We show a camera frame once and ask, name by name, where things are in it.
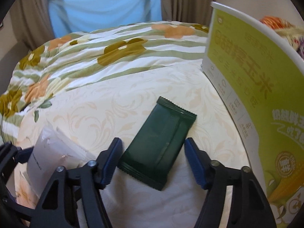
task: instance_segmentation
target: corn cob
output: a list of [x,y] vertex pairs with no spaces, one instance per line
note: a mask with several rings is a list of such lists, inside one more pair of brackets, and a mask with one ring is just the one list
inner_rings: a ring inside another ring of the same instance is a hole
[[297,164],[295,171],[291,176],[282,178],[279,185],[268,197],[270,203],[275,203],[285,197],[294,194],[304,183],[304,162]]

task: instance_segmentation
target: dark green snack wrapper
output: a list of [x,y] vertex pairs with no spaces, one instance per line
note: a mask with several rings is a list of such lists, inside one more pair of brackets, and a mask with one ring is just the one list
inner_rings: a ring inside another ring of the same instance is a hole
[[147,120],[122,155],[118,168],[162,190],[196,115],[159,97]]

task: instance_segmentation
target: blue curtain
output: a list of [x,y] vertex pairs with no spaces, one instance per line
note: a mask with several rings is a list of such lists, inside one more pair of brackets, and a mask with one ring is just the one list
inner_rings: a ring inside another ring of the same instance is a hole
[[161,0],[49,0],[56,37],[162,20]]

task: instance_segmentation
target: translucent plastic bag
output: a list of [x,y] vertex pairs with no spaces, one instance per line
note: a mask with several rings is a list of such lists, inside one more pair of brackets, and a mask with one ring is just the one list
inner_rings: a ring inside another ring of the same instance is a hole
[[38,197],[42,194],[54,170],[62,165],[67,169],[81,167],[96,157],[67,138],[51,124],[45,126],[27,163],[27,176]]

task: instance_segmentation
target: striped blanket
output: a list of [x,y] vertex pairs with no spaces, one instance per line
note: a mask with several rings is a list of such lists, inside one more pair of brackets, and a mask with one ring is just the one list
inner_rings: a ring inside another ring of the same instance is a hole
[[62,92],[179,63],[201,61],[208,28],[180,22],[139,23],[51,40],[17,64],[0,96],[0,143],[17,141],[23,117],[52,106]]

